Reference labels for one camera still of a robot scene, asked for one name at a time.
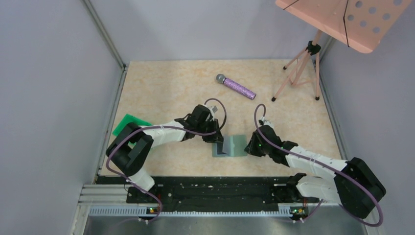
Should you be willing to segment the sage green card holder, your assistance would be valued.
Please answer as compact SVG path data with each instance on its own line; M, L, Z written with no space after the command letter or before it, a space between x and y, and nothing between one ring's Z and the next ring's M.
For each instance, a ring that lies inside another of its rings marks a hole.
M246 135L225 136L222 143L214 143L212 145L212 156L246 157L248 155L245 151L247 145Z

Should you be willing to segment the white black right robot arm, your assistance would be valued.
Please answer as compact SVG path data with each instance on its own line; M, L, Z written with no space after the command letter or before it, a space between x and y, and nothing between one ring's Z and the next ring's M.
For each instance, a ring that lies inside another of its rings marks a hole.
M275 163L304 170L291 177L294 195L315 197L341 205L348 213L366 218L386 189L369 166L359 158L338 160L314 153L292 141L282 141L269 125L253 132L245 151L270 157Z

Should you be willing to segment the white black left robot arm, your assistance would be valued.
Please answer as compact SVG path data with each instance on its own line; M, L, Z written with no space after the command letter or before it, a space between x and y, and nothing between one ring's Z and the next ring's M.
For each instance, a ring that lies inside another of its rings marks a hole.
M216 106L197 105L190 114L162 125L139 126L127 123L106 150L106 156L128 181L148 191L154 179L143 165L151 149L170 142L202 137L206 143L222 143Z

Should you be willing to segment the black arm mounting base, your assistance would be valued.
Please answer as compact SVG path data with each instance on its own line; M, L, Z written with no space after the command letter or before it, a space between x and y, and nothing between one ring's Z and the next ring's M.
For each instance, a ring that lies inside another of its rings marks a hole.
M317 203L302 197L290 177L155 176L150 193L129 187L126 202L162 202L163 212L276 212L283 203Z

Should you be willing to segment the purple glitter microphone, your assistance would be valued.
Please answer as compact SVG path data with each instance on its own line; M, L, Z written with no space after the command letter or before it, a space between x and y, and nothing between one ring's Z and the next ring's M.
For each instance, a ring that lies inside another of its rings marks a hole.
M230 78L227 78L223 74L218 74L215 79L218 83L230 88L231 90L243 95L244 97L254 100L256 97L256 93L249 90L248 88L244 87L243 85L233 81Z

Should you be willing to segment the pink music stand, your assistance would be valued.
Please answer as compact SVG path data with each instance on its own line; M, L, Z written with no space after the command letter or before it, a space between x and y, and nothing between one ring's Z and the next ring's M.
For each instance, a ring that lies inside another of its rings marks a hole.
M371 53L412 0L277 0L276 5L360 52Z

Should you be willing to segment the aluminium front rail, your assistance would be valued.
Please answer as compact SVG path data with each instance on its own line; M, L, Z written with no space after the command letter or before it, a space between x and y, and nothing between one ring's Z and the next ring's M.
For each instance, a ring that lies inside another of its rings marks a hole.
M84 185L73 235L382 235L335 203L286 195L286 177L157 177L155 195L120 178Z

